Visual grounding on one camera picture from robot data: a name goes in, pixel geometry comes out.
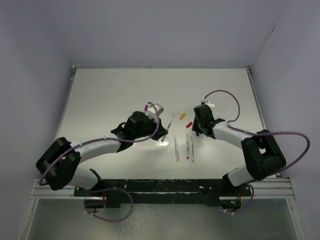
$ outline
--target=red cap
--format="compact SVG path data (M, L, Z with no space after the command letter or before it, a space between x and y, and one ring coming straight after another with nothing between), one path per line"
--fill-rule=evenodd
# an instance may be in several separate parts
M192 125L192 121L189 122L185 127L186 127L186 128L189 128L191 125Z

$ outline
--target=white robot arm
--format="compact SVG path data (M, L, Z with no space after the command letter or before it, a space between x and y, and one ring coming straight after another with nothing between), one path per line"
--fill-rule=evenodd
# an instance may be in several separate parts
M126 122L100 138L86 141L58 138L37 161L37 169L52 190L62 189L66 185L92 189L102 179L94 169L78 167L80 163L100 155L123 151L134 142L142 142L136 140L142 137L149 136L158 140L168 134L158 118L164 111L163 107L159 104L154 107L157 113L151 106L146 112L135 111Z
M214 107L213 102L203 100L201 105L193 109L195 118L192 130L242 149L245 164L222 178L228 188L261 181L286 166L286 159L274 137L263 136L268 130L252 135L231 129L224 119L214 118Z

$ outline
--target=pen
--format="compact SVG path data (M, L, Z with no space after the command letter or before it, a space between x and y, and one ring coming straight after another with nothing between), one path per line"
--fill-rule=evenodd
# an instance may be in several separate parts
M190 137L191 140L191 162L195 161L195 153L194 153L194 142L192 141L192 136Z
M167 130L168 132L169 132L169 129L170 129L170 127L171 127L172 122L174 121L174 118L175 118L175 116L173 116L173 117L171 118L171 121L170 121L168 127L166 128L166 130ZM161 142L163 142L163 141L165 140L166 136L167 136L167 135L164 135L164 136L162 137Z
M186 159L189 159L189 139L188 139L188 134L185 136L185 144L186 144Z
M179 162L178 144L177 144L176 137L174 137L174 150L175 150L175 159L177 162Z

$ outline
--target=clear glass panel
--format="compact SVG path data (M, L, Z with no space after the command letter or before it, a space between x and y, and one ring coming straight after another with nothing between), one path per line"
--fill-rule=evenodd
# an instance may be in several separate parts
M119 218L129 210L99 209L99 215ZM136 204L131 216L118 223L84 214L83 199L39 201L30 240L295 240L284 199L256 199L230 215L204 205Z

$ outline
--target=yellow cap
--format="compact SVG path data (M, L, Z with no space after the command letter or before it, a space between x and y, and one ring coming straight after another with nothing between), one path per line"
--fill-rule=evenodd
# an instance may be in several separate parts
M186 115L185 113L182 113L182 114L180 115L180 119L183 119L185 115Z

